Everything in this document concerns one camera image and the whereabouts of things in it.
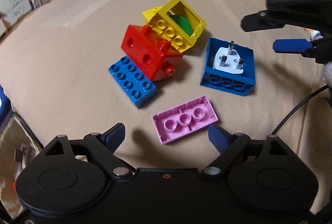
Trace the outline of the beige blanket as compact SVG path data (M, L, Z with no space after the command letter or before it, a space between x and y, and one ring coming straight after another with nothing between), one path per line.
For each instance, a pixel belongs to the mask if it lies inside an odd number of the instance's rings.
M286 114L323 85L322 66L300 55L275 53L276 39L307 38L302 28L246 33L241 19L266 0L184 0L206 22L175 74L156 83L158 94L138 109L108 72L124 53L128 25L169 0L53 0L35 10L1 43L1 86L13 108L46 145L65 134L81 139L118 122L126 139L116 154L134 167L202 169L218 157L206 130L162 145L151 117L206 96L221 126L265 139ZM256 85L242 97L200 85L209 37L254 51Z

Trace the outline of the blue square frame brick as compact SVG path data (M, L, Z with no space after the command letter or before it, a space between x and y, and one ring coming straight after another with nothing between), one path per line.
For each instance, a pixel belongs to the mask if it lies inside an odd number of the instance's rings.
M254 51L233 41L210 37L200 85L247 96L256 85Z

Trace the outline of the pink toy brick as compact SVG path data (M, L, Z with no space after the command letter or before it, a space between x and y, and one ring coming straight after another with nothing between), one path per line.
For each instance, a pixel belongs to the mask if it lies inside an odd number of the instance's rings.
M157 113L151 119L162 145L191 135L219 120L206 96Z

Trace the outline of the woven lined basket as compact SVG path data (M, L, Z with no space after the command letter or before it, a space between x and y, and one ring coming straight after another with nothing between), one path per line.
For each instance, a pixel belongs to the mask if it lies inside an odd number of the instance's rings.
M18 175L41 149L25 121L16 113L9 114L1 124L1 203L10 218L23 210L15 190Z

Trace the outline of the green round toy piece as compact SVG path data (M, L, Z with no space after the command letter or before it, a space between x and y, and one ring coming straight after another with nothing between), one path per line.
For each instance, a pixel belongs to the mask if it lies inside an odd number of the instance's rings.
M171 15L170 18L188 35L191 36L192 34L192 28L184 16L181 15Z

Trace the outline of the yellow square frame brick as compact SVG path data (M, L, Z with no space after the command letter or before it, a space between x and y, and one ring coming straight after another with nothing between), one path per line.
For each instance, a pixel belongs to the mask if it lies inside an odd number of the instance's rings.
M184 0L170 0L143 11L142 16L146 25L180 53L192 48L206 28L206 22Z

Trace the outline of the white wall plug charger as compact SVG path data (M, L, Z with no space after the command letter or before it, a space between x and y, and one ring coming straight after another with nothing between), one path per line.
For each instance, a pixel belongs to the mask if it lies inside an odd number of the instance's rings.
M229 74L242 74L243 63L244 59L235 50L234 41L231 41L228 47L218 49L213 60L213 68Z

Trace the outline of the red long toy brick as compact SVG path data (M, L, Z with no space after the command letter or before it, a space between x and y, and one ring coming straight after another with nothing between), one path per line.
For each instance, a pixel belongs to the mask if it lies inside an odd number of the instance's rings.
M170 78L183 57L148 25L129 25L121 48L151 81Z

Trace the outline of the blue toy brick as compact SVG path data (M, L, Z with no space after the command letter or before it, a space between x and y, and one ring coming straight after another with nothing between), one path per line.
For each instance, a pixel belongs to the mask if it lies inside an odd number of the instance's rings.
M112 64L108 71L137 108L143 107L157 94L155 84L143 74L128 56L124 56Z

